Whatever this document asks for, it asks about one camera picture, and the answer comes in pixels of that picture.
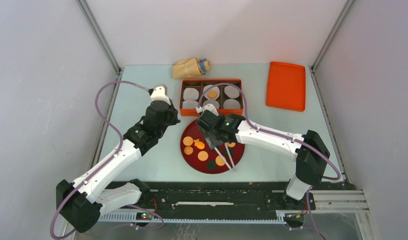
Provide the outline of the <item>orange fish shaped cookie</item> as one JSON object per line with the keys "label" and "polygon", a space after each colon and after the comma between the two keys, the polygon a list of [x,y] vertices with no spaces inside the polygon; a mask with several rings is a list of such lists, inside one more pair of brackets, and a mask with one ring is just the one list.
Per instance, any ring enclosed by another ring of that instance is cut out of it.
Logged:
{"label": "orange fish shaped cookie", "polygon": [[194,146],[200,150],[203,150],[205,148],[205,143],[200,141],[199,139],[195,139]]}

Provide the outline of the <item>orange cookie box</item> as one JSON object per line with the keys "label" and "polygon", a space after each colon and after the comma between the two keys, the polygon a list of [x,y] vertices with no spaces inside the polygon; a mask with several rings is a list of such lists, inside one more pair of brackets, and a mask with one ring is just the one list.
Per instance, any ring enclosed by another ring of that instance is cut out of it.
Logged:
{"label": "orange cookie box", "polygon": [[181,84],[180,114],[184,117],[197,116],[196,108],[212,104],[224,115],[243,114],[240,90],[242,81],[235,78],[184,79]]}

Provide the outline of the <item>dark red round plate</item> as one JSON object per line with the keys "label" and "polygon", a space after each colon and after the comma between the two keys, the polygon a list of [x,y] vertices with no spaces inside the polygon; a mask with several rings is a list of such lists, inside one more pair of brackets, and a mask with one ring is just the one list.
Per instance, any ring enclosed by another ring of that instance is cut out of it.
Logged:
{"label": "dark red round plate", "polygon": [[241,161],[245,145],[227,143],[212,150],[198,125],[192,121],[183,131],[180,138],[180,151],[186,163],[204,174],[221,174],[232,170]]}

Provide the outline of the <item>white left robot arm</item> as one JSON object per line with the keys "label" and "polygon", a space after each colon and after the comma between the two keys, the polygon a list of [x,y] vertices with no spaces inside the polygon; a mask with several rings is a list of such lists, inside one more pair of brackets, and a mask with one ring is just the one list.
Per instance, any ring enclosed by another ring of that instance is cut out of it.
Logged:
{"label": "white left robot arm", "polygon": [[106,187],[127,166],[157,145],[169,126],[180,121],[169,98],[151,100],[145,115],[124,135],[119,144],[92,169],[75,180],[62,180],[56,186],[56,210],[79,233],[90,230],[99,218],[127,205],[144,208],[150,202],[148,186],[134,179],[125,185]]}

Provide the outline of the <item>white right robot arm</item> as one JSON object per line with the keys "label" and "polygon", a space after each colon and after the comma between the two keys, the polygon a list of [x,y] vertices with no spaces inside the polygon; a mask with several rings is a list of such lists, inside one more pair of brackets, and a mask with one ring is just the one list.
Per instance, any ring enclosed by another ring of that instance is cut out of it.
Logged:
{"label": "white right robot arm", "polygon": [[202,107],[197,112],[196,124],[211,149],[232,143],[253,145],[285,154],[296,164],[282,196],[285,207],[297,208],[306,192],[321,183],[330,152],[317,132],[288,133],[259,126],[237,114],[224,116]]}

